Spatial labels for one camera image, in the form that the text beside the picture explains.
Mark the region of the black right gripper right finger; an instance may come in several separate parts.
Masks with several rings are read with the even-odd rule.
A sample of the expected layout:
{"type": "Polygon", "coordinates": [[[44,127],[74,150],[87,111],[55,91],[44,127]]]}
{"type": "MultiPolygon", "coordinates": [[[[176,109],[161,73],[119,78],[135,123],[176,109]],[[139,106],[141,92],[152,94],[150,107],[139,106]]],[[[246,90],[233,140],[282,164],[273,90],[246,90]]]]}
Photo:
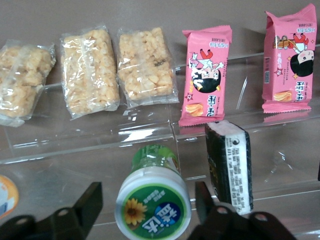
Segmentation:
{"type": "Polygon", "coordinates": [[[225,202],[215,203],[203,181],[195,183],[195,205],[200,221],[189,240],[295,240],[296,237],[272,214],[258,211],[239,215],[225,202]]]}

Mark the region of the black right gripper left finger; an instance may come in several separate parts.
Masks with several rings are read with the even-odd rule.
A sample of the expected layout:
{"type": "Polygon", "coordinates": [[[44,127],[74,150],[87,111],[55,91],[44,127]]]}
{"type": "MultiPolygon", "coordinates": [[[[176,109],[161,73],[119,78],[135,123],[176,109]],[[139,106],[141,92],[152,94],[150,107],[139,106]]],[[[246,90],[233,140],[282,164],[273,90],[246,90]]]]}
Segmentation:
{"type": "Polygon", "coordinates": [[[92,182],[72,207],[63,207],[36,221],[15,216],[0,226],[2,240],[85,240],[103,208],[101,182],[92,182]]]}

